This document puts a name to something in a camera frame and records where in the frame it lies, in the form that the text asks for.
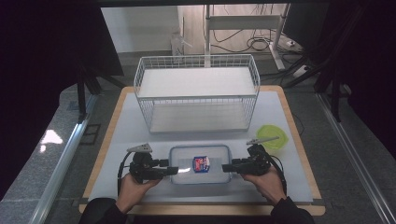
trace two-tier wire shelf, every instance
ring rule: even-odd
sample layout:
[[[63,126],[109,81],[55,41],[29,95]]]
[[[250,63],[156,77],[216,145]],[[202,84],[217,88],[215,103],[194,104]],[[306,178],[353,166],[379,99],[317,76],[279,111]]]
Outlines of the two-tier wire shelf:
[[[246,131],[260,76],[246,54],[143,57],[134,91],[151,133]]]

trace yellow-green plastic bowl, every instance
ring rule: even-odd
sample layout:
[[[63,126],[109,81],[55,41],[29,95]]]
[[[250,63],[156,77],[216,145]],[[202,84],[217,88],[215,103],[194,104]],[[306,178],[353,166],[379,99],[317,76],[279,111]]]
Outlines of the yellow-green plastic bowl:
[[[262,146],[265,149],[280,149],[283,146],[285,146],[289,141],[289,138],[285,134],[285,132],[283,132],[283,130],[280,129],[279,127],[272,124],[262,125],[260,129],[257,130],[256,136],[257,138],[268,138],[275,136],[279,137],[276,140],[263,142]]]

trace wall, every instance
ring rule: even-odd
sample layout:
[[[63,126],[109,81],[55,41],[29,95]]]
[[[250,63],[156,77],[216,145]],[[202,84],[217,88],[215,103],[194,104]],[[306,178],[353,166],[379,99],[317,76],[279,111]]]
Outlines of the wall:
[[[177,7],[102,8],[117,53],[170,50],[178,31]]]

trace red and blue package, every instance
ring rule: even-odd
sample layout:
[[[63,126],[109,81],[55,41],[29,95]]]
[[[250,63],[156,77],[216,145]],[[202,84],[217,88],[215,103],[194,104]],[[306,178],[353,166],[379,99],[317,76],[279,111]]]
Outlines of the red and blue package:
[[[194,160],[192,161],[192,167],[195,173],[209,172],[209,158],[207,156],[194,157]]]

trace table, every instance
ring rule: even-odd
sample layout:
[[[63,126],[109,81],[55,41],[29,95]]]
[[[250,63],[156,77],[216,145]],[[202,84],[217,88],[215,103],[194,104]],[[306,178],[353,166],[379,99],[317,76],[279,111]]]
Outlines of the table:
[[[287,123],[290,127],[291,135],[293,141],[296,145],[298,155],[300,157],[306,179],[308,181],[309,188],[311,189],[313,202],[311,204],[298,205],[299,207],[306,209],[313,216],[321,216],[325,212],[324,204],[322,203],[321,196],[316,184],[316,180],[313,176],[311,167],[309,165],[308,158],[305,155],[304,146],[298,134],[297,128],[295,126],[294,120],[292,118],[290,108],[288,106],[286,96],[282,88],[278,86],[261,86],[261,91],[276,91],[279,100],[282,104],[282,108],[285,112]],[[85,188],[83,198],[88,199],[92,193],[93,185],[96,178],[99,176],[102,165],[104,163],[107,151],[110,146],[113,133],[116,129],[117,121],[120,117],[120,112],[122,110],[123,103],[128,93],[134,92],[133,87],[126,87],[122,90],[120,98],[117,102],[116,108],[114,110],[113,116],[109,123],[106,135],[99,151],[96,163],[92,169],[92,174],[90,176],[89,182]],[[79,211],[83,212],[86,203],[81,203],[79,205]],[[138,215],[239,215],[239,216],[259,216],[259,215],[269,215],[271,213],[271,205],[257,205],[257,204],[236,204],[236,205],[213,205],[213,204],[195,204],[195,205],[185,205],[185,204],[141,204],[134,207],[131,211],[133,214]]]

